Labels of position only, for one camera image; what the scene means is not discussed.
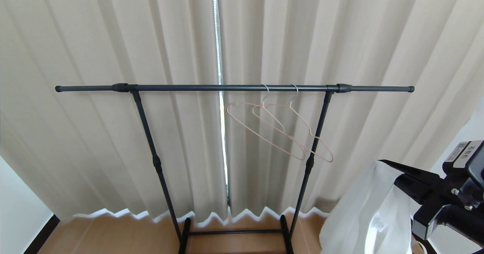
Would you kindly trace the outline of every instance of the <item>robotic arm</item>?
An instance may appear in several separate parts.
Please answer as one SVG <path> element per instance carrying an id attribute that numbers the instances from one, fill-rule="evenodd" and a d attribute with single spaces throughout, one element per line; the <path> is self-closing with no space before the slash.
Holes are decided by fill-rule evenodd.
<path id="1" fill-rule="evenodd" d="M 446 178 L 393 161 L 394 184 L 422 206 L 412 231 L 423 240 L 446 225 L 484 248 L 484 141 L 461 142 L 443 163 Z"/>

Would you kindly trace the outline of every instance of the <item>curtain gap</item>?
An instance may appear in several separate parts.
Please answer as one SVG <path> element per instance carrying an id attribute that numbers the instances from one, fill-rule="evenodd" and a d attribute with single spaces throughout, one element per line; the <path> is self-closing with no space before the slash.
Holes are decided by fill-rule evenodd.
<path id="1" fill-rule="evenodd" d="M 215 40 L 216 40 L 216 54 L 217 54 L 217 73 L 218 73 L 218 85 L 223 83 L 222 81 L 222 51 L 220 49 L 220 18 L 218 14 L 218 0 L 213 0 L 213 21 L 215 25 Z M 227 206 L 230 210 L 230 196 L 228 190 L 228 167 L 227 167 L 227 154 L 226 154 L 226 140 L 225 140 L 225 107 L 223 103 L 223 91 L 219 92 L 220 102 L 220 132 L 222 134 L 222 155 L 223 155 L 223 169 L 225 171 L 225 189 L 227 193 Z"/>

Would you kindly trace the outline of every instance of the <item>care label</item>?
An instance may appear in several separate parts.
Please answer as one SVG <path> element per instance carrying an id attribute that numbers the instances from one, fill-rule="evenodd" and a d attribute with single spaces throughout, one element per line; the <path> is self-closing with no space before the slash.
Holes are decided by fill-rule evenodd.
<path id="1" fill-rule="evenodd" d="M 375 214 L 375 216 L 373 217 L 373 220 L 371 221 L 371 226 L 376 228 L 378 232 L 382 232 L 387 227 L 387 225 L 388 223 L 382 218 L 380 218 L 378 213 Z"/>
<path id="2" fill-rule="evenodd" d="M 460 155 L 460 152 L 464 150 L 465 146 L 467 145 L 468 142 L 460 142 L 457 147 L 452 151 L 452 153 L 447 157 L 446 160 L 444 160 L 445 163 L 451 163 L 457 159 L 457 157 Z"/>
<path id="3" fill-rule="evenodd" d="M 465 147 L 464 151 L 462 151 L 458 159 L 456 159 L 453 163 L 453 167 L 465 168 L 465 164 L 481 144 L 482 140 L 469 142 L 469 144 Z"/>

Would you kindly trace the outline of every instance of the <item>pink wire hanger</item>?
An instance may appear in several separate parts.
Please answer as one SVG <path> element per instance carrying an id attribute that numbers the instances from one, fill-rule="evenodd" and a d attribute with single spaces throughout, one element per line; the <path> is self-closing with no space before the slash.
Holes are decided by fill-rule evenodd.
<path id="1" fill-rule="evenodd" d="M 273 115 L 273 114 L 272 114 L 272 113 L 271 113 L 271 112 L 270 112 L 270 111 L 267 109 L 267 107 L 269 107 L 269 106 L 278 106 L 278 107 L 285 107 L 285 108 L 289 108 L 289 109 L 290 109 L 292 112 L 294 112 L 294 113 L 295 113 L 295 114 L 298 116 L 298 118 L 299 118 L 299 119 L 300 119 L 300 120 L 301 120 L 301 121 L 302 121 L 302 122 L 303 122 L 303 123 L 306 125 L 306 127 L 307 127 L 307 128 L 308 128 L 308 130 L 309 130 L 309 135 L 310 135 L 311 137 L 313 137 L 313 138 L 318 139 L 320 142 L 322 142 L 322 144 L 323 144 L 323 145 L 326 147 L 326 149 L 327 149 L 327 150 L 328 150 L 328 152 L 330 153 L 330 155 L 331 155 L 331 159 L 330 159 L 330 160 L 328 160 L 328 159 L 326 159 L 326 158 L 323 158 L 322 156 L 320 156 L 319 154 L 316 154 L 316 152 L 315 152 L 315 151 L 312 151 L 312 150 L 311 150 L 311 149 L 309 149 L 308 147 L 302 146 L 302 147 L 303 147 L 303 149 L 306 149 L 306 150 L 310 151 L 310 152 L 311 152 L 311 153 L 313 153 L 315 156 L 318 156 L 319 158 L 323 159 L 324 161 L 328 161 L 329 163 L 332 163 L 332 162 L 333 162 L 333 160 L 334 160 L 334 157 L 333 157 L 333 154 L 332 154 L 331 150 L 329 149 L 329 147 L 328 147 L 328 146 L 327 146 L 327 145 L 324 143 L 324 141 L 323 141 L 323 140 L 321 140 L 321 138 L 319 138 L 319 137 L 317 137 L 316 135 L 314 135 L 314 134 L 313 134 L 313 132 L 311 131 L 311 127 L 310 127 L 310 126 L 309 126 L 309 124 L 306 122 L 306 120 L 304 120 L 304 118 L 303 118 L 303 117 L 301 117 L 301 115 L 299 115 L 299 113 L 298 113 L 298 112 L 297 112 L 295 109 L 293 109 L 293 108 L 292 108 L 292 101 L 293 101 L 293 100 L 294 100 L 294 98 L 295 98 L 295 97 L 296 97 L 296 96 L 299 94 L 299 89 L 298 89 L 298 87 L 297 87 L 296 85 L 293 85 L 293 86 L 296 88 L 296 95 L 295 95 L 293 98 L 291 98 L 291 101 L 290 101 L 289 105 L 281 105 L 281 104 L 268 104 L 267 106 L 265 106 L 265 107 L 263 108 L 265 111 L 267 111 L 267 113 L 268 113 L 269 115 L 271 115 L 271 117 L 272 117 L 272 118 L 274 118 L 274 119 L 275 119 L 275 120 L 276 120 L 276 121 L 279 123 L 279 125 L 281 125 L 282 130 L 278 129 L 277 127 L 273 126 L 273 125 L 272 125 L 271 123 L 269 123 L 268 121 L 266 121 L 266 120 L 264 120 L 263 118 L 261 118 L 260 116 L 258 116 L 258 115 L 257 115 L 257 114 L 254 112 L 254 109 L 256 108 L 255 106 L 252 108 L 252 114 L 254 114 L 254 115 L 257 117 L 257 118 L 259 118 L 259 119 L 260 119 L 261 121 L 263 121 L 264 123 L 266 123 L 266 124 L 270 125 L 270 126 L 271 126 L 272 128 L 274 128 L 275 130 L 277 130 L 277 131 L 279 131 L 279 132 L 283 133 L 284 135 L 287 135 L 287 136 L 288 136 L 290 139 L 292 139 L 292 140 L 294 140 L 296 143 L 298 143 L 298 142 L 295 140 L 294 136 L 290 136 L 290 135 L 288 135 L 287 133 L 285 133 L 284 126 L 283 126 L 283 125 L 282 125 L 282 124 L 279 122 L 279 120 L 277 120 L 277 119 L 274 117 L 274 115 Z"/>
<path id="2" fill-rule="evenodd" d="M 239 105 L 243 105 L 243 104 L 245 104 L 245 105 L 250 105 L 250 106 L 253 106 L 253 109 L 254 109 L 254 108 L 256 108 L 256 107 L 260 107 L 260 108 L 262 108 L 262 109 L 265 109 L 265 111 L 267 111 L 267 113 L 269 113 L 269 114 L 270 114 L 270 115 L 271 115 L 271 116 L 272 116 L 272 117 L 273 117 L 273 118 L 276 120 L 276 122 L 277 122 L 279 125 L 281 125 L 281 126 L 284 128 L 284 126 L 282 125 L 282 123 L 280 123 L 280 121 L 279 121 L 279 120 L 278 120 L 276 117 L 274 117 L 274 116 L 272 115 L 272 113 L 270 113 L 270 112 L 269 112 L 269 111 L 266 109 L 266 107 L 264 106 L 264 101 L 265 101 L 266 97 L 268 97 L 268 91 L 269 91 L 269 88 L 268 88 L 266 85 L 264 85 L 264 86 L 265 86 L 265 87 L 266 87 L 266 89 L 267 89 L 267 95 L 266 95 L 266 96 L 265 96 L 265 97 L 262 99 L 262 104 L 257 105 L 257 104 L 252 104 L 252 103 L 248 103 L 248 102 L 240 102 L 240 103 L 237 103 L 237 102 L 231 102 L 230 104 L 228 104 L 228 105 L 227 105 L 227 108 L 226 108 L 227 114 L 228 114 L 230 117 L 232 117 L 234 120 L 236 120 L 237 122 L 239 122 L 239 123 L 240 123 L 242 126 L 244 126 L 245 128 L 247 128 L 248 130 L 250 130 L 252 133 L 254 133 L 255 135 L 259 136 L 259 138 L 261 138 L 261 139 L 265 140 L 265 141 L 266 141 L 266 142 L 268 142 L 270 145 L 272 145 L 272 146 L 276 147 L 276 148 L 277 148 L 277 149 L 279 149 L 280 151 L 283 151 L 284 153 L 288 154 L 289 156 L 292 156 L 292 157 L 294 157 L 294 158 L 296 158 L 296 159 L 298 159 L 298 160 L 300 160 L 300 161 L 305 160 L 305 159 L 306 159 L 306 153 L 304 152 L 304 147 L 303 147 L 303 146 L 302 146 L 302 145 L 301 145 L 299 142 L 297 142 L 297 141 L 294 139 L 294 137 L 292 137 L 292 136 L 290 136 L 290 135 L 286 134 L 285 132 L 282 132 L 282 131 L 280 131 L 279 129 L 277 129 L 279 132 L 283 133 L 285 136 L 287 136 L 289 139 L 291 139 L 292 141 L 294 141 L 294 142 L 295 142 L 295 143 L 296 143 L 296 144 L 299 146 L 299 148 L 300 148 L 300 149 L 301 149 L 301 151 L 302 151 L 302 156 L 303 156 L 302 158 L 300 158 L 300 157 L 298 157 L 298 156 L 296 156 L 296 155 L 294 155 L 294 154 L 292 154 L 292 153 L 290 153 L 290 152 L 286 151 L 285 149 L 283 149 L 283 148 L 281 148 L 281 147 L 277 146 L 277 145 L 276 145 L 276 144 L 274 144 L 273 142 L 271 142 L 271 141 L 267 140 L 266 138 L 262 137 L 262 136 L 261 136 L 259 133 L 255 132 L 254 130 L 252 130 L 251 128 L 249 128 L 249 127 L 248 127 L 247 125 L 245 125 L 245 124 L 244 124 L 242 121 L 240 121 L 240 120 L 239 120 L 239 119 L 237 119 L 235 116 L 233 116 L 233 114 L 230 112 L 230 107 L 231 107 L 232 105 L 237 105 L 237 106 L 239 106 Z"/>

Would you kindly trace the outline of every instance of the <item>white wall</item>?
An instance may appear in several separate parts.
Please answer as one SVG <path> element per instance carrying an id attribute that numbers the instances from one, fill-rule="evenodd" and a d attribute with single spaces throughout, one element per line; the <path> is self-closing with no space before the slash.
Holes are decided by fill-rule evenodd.
<path id="1" fill-rule="evenodd" d="M 453 141 L 449 144 L 449 147 L 444 151 L 439 160 L 435 163 L 431 172 L 437 173 L 441 178 L 445 177 L 445 173 L 442 170 L 442 164 L 444 160 L 450 155 L 452 150 L 457 146 L 459 142 L 484 140 L 484 99 L 479 102 L 470 120 L 462 127 L 460 132 L 456 135 Z M 480 249 L 480 247 L 453 231 L 446 226 L 438 226 L 429 238 L 430 243 L 434 246 L 435 250 L 441 254 L 471 254 Z"/>
<path id="2" fill-rule="evenodd" d="M 0 156 L 0 253 L 23 253 L 52 215 Z"/>

